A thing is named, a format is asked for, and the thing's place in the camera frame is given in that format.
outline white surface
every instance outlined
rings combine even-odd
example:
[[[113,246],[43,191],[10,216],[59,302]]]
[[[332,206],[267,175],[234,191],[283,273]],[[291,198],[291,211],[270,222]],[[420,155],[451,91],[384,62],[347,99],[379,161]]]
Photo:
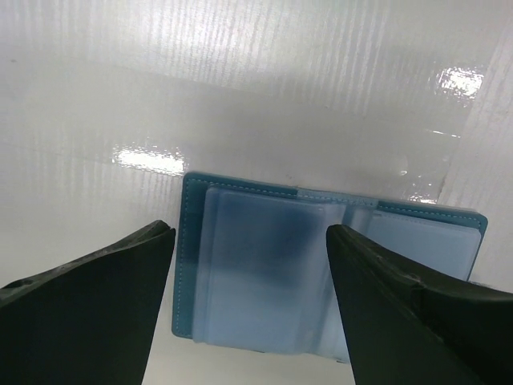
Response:
[[[513,291],[510,3],[0,0],[0,286],[176,225],[195,169],[478,209]],[[174,338],[170,298],[146,384],[353,382]]]

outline stitched edge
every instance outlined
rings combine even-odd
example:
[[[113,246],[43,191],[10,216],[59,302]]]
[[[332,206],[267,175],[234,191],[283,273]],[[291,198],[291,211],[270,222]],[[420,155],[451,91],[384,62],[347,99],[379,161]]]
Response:
[[[269,191],[269,190],[264,190],[264,189],[259,189],[259,188],[242,187],[242,186],[237,186],[237,185],[234,185],[234,184],[209,182],[208,180],[202,180],[202,179],[188,179],[186,184],[185,184],[184,223],[183,223],[182,226],[180,226],[180,239],[181,239],[181,245],[180,246],[181,247],[180,247],[180,258],[179,258],[179,261],[178,261],[179,262],[179,269],[178,269],[178,274],[179,275],[178,275],[178,287],[177,287],[178,294],[177,294],[177,297],[176,297],[176,300],[178,301],[178,303],[176,304],[176,322],[175,322],[176,331],[178,333],[181,333],[179,320],[180,320],[180,303],[181,303],[181,294],[182,294],[182,273],[183,273],[183,267],[184,267],[184,257],[183,257],[183,255],[184,255],[184,249],[185,249],[185,239],[186,239],[186,229],[187,229],[189,182],[191,182],[191,181],[201,182],[201,183],[208,183],[210,185],[215,185],[215,186],[232,187],[232,188],[237,188],[237,189],[241,189],[241,190],[254,191],[254,192],[257,192],[257,193],[258,192],[259,193],[263,192],[263,193],[268,193],[268,194],[273,194],[273,195],[282,195],[282,196],[288,196],[288,197],[309,198],[309,199],[320,200],[320,201],[330,200],[330,201],[336,201],[336,202],[348,203],[348,204],[351,204],[352,202],[356,202],[356,201],[351,201],[351,200],[348,200],[348,199],[337,199],[337,198],[331,198],[331,197],[312,197],[310,195],[302,195],[302,194],[294,195],[294,194],[288,194],[286,192],[274,192],[274,191]],[[421,214],[428,214],[428,215],[438,215],[440,217],[453,217],[453,218],[460,218],[460,219],[468,219],[470,221],[476,221],[478,223],[478,229],[481,229],[481,221],[478,220],[478,219],[475,219],[475,218],[462,217],[462,216],[453,215],[453,214],[430,213],[430,212],[422,211],[422,210],[398,209],[398,208],[395,208],[395,207],[378,205],[377,209],[380,209],[380,208],[381,209],[390,209],[390,210],[394,210],[394,211],[404,211],[404,212],[408,212],[408,213],[421,213]],[[192,337],[191,334],[183,334],[183,336],[184,337],[189,337],[189,338]]]

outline stitching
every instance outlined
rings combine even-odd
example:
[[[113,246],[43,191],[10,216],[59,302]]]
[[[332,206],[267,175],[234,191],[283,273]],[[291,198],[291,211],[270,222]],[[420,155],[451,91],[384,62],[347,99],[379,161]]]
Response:
[[[422,211],[422,210],[398,209],[396,207],[390,207],[390,206],[378,206],[378,209],[389,209],[389,210],[395,210],[395,211],[406,211],[408,213],[420,213],[420,214],[428,214],[428,215],[438,215],[440,217],[468,219],[469,221],[476,221],[478,223],[478,228],[481,229],[481,221],[479,219],[470,218],[470,217],[462,217],[461,215],[444,214],[444,213],[429,213],[427,211]]]
[[[187,214],[188,214],[188,199],[189,199],[189,182],[191,181],[195,181],[195,182],[201,182],[201,183],[209,183],[211,185],[215,185],[215,186],[225,186],[225,187],[232,187],[232,188],[237,188],[237,189],[240,189],[240,190],[248,190],[248,191],[254,191],[254,192],[259,192],[259,193],[268,193],[268,194],[273,194],[273,195],[283,195],[283,196],[288,196],[288,197],[300,197],[300,198],[309,198],[309,199],[313,199],[313,200],[319,200],[319,201],[337,201],[337,202],[342,202],[342,203],[348,203],[348,204],[352,204],[352,203],[358,203],[358,204],[362,204],[361,202],[359,201],[352,201],[352,200],[348,200],[348,199],[341,199],[341,198],[331,198],[331,197],[313,197],[313,196],[310,196],[310,195],[303,195],[303,194],[297,194],[297,195],[294,195],[294,194],[289,194],[289,193],[286,193],[286,192],[274,192],[274,191],[269,191],[269,190],[263,190],[263,189],[258,189],[258,188],[250,188],[250,187],[242,187],[242,186],[236,186],[234,184],[226,184],[226,183],[217,183],[217,182],[209,182],[207,180],[202,180],[202,179],[189,179],[187,180],[187,183],[185,184],[185,205],[184,205],[184,225],[183,226],[180,226],[180,237],[181,237],[181,247],[180,247],[180,252],[181,252],[181,255],[180,255],[180,260],[179,260],[179,275],[178,275],[178,296],[177,296],[177,304],[176,304],[176,322],[175,322],[175,325],[176,325],[176,331],[178,331],[178,333],[181,333],[180,331],[180,303],[181,303],[181,294],[182,294],[182,273],[183,273],[183,267],[184,267],[184,250],[185,250],[185,239],[186,239],[186,229],[187,229]],[[365,206],[373,206],[369,203],[366,203],[366,202],[363,202],[362,205],[365,205]],[[412,210],[412,209],[398,209],[398,208],[395,208],[395,207],[390,207],[390,206],[378,206],[377,209],[390,209],[390,210],[394,210],[394,211],[403,211],[403,212],[408,212],[408,213],[421,213],[421,214],[428,214],[428,215],[438,215],[440,217],[452,217],[452,218],[460,218],[460,219],[467,219],[467,220],[471,220],[471,221],[476,221],[477,224],[478,224],[478,229],[481,229],[481,221],[479,221],[478,219],[475,219],[475,218],[470,218],[470,217],[462,217],[462,216],[459,216],[459,215],[453,215],[453,214],[444,214],[444,213],[429,213],[427,211],[422,211],[422,210]]]

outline wallet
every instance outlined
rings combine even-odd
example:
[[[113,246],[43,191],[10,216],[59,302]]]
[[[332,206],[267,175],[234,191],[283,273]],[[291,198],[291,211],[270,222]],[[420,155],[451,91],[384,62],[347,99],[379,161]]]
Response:
[[[326,251],[347,225],[468,280],[478,213],[190,172],[184,177],[172,332],[210,345],[349,362]]]

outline blue wallet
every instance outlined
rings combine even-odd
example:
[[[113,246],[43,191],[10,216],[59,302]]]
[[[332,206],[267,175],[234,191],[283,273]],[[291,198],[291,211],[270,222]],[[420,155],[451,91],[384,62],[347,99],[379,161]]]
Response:
[[[470,277],[487,219],[419,205],[190,172],[176,255],[174,335],[349,362],[325,232],[345,224],[455,278]]]

